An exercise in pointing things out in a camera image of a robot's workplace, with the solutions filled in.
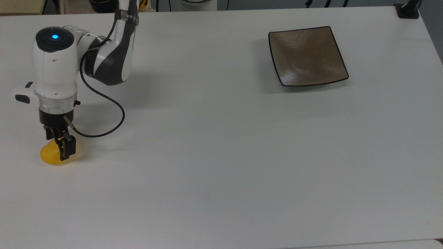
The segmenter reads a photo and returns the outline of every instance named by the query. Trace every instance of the black cable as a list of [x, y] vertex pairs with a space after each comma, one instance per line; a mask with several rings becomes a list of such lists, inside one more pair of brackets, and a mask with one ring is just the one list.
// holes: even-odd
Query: black cable
[[114, 32], [114, 28], [115, 28], [116, 23], [117, 23], [117, 19], [114, 19], [114, 23], [112, 24], [111, 31], [109, 32], [108, 36], [98, 45], [98, 48], [103, 46], [103, 44], [105, 44], [107, 41], [109, 41], [109, 38], [111, 37], [112, 32]]
[[305, 3], [306, 8], [309, 8], [309, 6], [310, 6], [311, 4], [312, 4], [312, 0], [307, 0], [306, 3]]
[[[112, 32], [114, 31], [114, 28], [115, 28], [116, 22], [117, 22], [117, 20], [114, 20], [114, 24], [113, 24], [113, 26], [112, 26], [112, 28], [111, 28], [111, 31], [109, 32], [109, 34], [108, 34], [108, 36], [106, 37], [106, 39], [103, 40], [103, 41], [100, 43], [100, 45], [99, 45], [98, 48], [100, 48], [105, 42], [107, 42], [107, 41], [109, 40], [109, 38], [110, 38]], [[86, 87], [88, 87], [91, 91], [93, 91], [93, 92], [95, 92], [96, 94], [98, 94], [98, 95], [104, 97], [105, 99], [111, 101], [112, 103], [116, 104], [116, 105], [120, 108], [120, 110], [121, 110], [121, 114], [122, 114], [122, 115], [121, 115], [120, 123], [119, 123], [116, 127], [114, 127], [112, 130], [110, 130], [110, 131], [108, 131], [108, 132], [105, 132], [105, 133], [103, 133], [103, 134], [99, 134], [99, 135], [87, 135], [87, 134], [84, 134], [84, 133], [82, 133], [82, 132], [79, 132], [79, 131], [77, 130], [77, 128], [75, 128], [74, 124], [72, 124], [72, 122], [71, 122], [66, 116], [64, 116], [63, 118], [64, 118], [65, 121], [68, 123], [68, 125], [72, 128], [72, 130], [75, 131], [78, 135], [81, 135], [81, 136], [84, 136], [84, 137], [91, 137], [91, 138], [101, 137], [101, 136], [106, 136], [106, 135], [108, 135], [108, 134], [114, 132], [115, 130], [117, 130], [117, 129], [121, 126], [121, 124], [122, 124], [123, 121], [124, 121], [124, 117], [125, 117], [124, 109], [123, 109], [123, 106], [120, 105], [120, 103], [118, 103], [117, 101], [113, 100], [112, 98], [110, 98], [110, 97], [108, 97], [108, 96], [102, 94], [101, 92], [95, 90], [94, 88], [92, 88], [92, 87], [88, 84], [88, 82], [86, 82], [86, 80], [85, 80], [85, 76], [83, 75], [83, 63], [84, 63], [84, 61], [85, 61], [85, 58], [86, 58], [86, 53], [82, 56], [82, 59], [80, 60], [80, 77], [82, 78], [83, 83], [84, 83], [84, 84], [86, 85]]]

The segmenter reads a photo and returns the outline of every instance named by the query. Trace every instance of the white table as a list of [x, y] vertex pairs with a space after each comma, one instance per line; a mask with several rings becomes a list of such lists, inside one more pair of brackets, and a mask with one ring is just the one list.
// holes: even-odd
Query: white table
[[[45, 165], [35, 33], [113, 14], [0, 17], [0, 248], [274, 249], [443, 237], [443, 67], [394, 7], [143, 13], [134, 68], [99, 90], [124, 125]], [[350, 78], [280, 85], [270, 31], [329, 25]], [[117, 107], [79, 84], [80, 131]]]

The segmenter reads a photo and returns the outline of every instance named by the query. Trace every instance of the brown plate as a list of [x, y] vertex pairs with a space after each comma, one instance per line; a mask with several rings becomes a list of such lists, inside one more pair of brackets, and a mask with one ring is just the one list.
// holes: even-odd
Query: brown plate
[[316, 86], [349, 78], [329, 26], [270, 32], [269, 47], [283, 86]]

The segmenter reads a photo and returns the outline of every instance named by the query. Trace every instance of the black mount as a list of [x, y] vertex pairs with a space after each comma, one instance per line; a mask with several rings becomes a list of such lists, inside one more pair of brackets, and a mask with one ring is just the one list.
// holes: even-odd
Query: black mount
[[64, 114], [49, 114], [39, 110], [40, 122], [46, 131], [46, 140], [54, 139], [60, 151], [60, 160], [64, 161], [70, 155], [75, 154], [76, 139], [69, 135], [68, 124], [63, 119], [64, 116], [69, 120], [74, 119], [74, 110]]
[[394, 4], [398, 17], [401, 19], [418, 19], [420, 14], [418, 13], [417, 5], [420, 1], [409, 0], [405, 4]]

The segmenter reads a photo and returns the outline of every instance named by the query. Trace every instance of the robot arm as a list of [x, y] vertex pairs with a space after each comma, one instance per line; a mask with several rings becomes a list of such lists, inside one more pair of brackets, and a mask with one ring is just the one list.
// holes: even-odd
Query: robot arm
[[115, 12], [114, 38], [98, 36], [65, 26], [40, 30], [34, 40], [34, 82], [18, 86], [17, 101], [39, 107], [46, 139], [54, 139], [60, 160], [75, 153], [76, 140], [68, 132], [77, 101], [79, 64], [86, 75], [108, 85], [124, 82], [132, 67], [132, 47], [138, 24], [138, 0], [119, 0]]
[[124, 82], [129, 76], [136, 25], [137, 0], [120, 0], [119, 9], [115, 13], [114, 40], [102, 44], [105, 40], [103, 36], [73, 26], [64, 28], [76, 36], [78, 61], [84, 56], [86, 75], [113, 86]]

